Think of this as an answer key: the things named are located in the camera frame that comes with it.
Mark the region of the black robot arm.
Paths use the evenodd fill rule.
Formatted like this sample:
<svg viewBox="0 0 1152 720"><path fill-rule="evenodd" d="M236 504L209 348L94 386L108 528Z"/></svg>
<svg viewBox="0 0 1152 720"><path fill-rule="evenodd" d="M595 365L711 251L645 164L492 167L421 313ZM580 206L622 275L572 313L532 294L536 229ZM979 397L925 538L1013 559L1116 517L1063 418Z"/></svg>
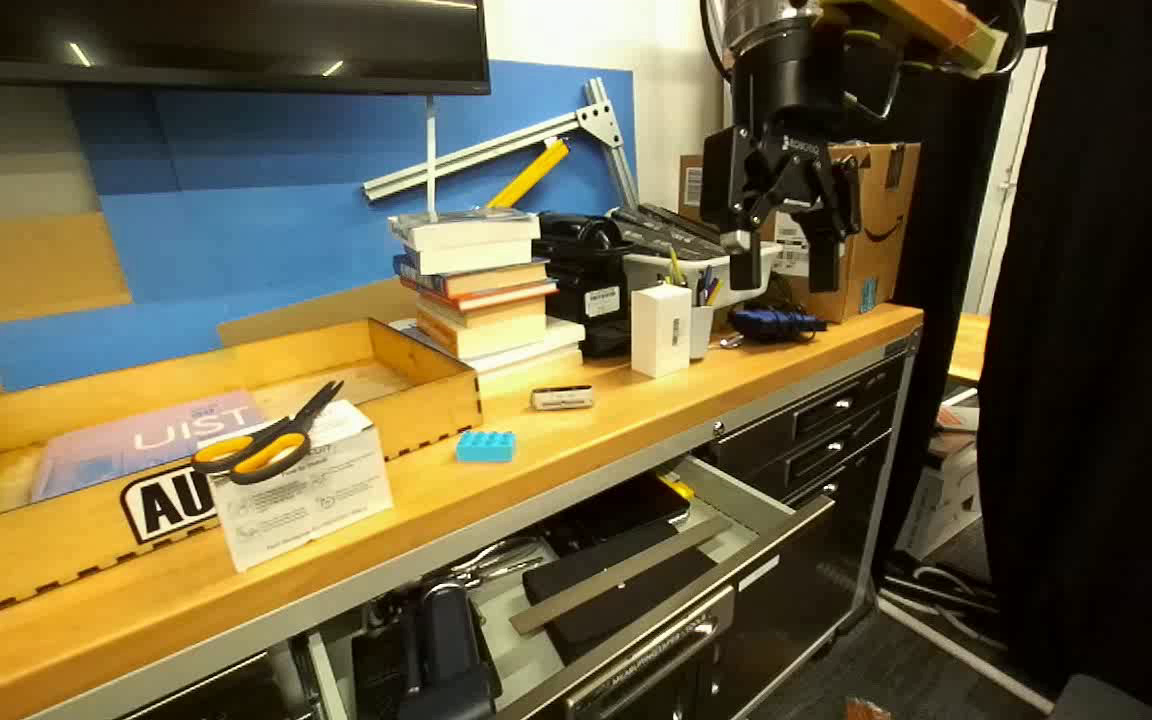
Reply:
<svg viewBox="0 0 1152 720"><path fill-rule="evenodd" d="M833 155L833 134L863 101L848 49L905 39L962 76L1005 76L1023 54L1022 0L993 19L966 0L697 0L711 69L730 81L732 126L705 139L702 218L719 231L730 280L764 283L761 229L790 213L807 236L807 283L840 283L840 246L861 229L861 167Z"/></svg>

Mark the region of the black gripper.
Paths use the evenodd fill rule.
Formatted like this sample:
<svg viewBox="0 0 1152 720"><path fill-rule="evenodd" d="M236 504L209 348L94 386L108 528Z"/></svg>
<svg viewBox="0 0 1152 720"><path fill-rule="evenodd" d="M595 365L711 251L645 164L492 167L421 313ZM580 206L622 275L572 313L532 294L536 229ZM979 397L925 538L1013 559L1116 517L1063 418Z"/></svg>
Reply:
<svg viewBox="0 0 1152 720"><path fill-rule="evenodd" d="M772 213L790 213L807 236L807 289L840 289L840 246L857 231L861 167L819 139L754 135L723 129L705 139L702 218L730 231L730 283L761 289L761 236Z"/></svg>

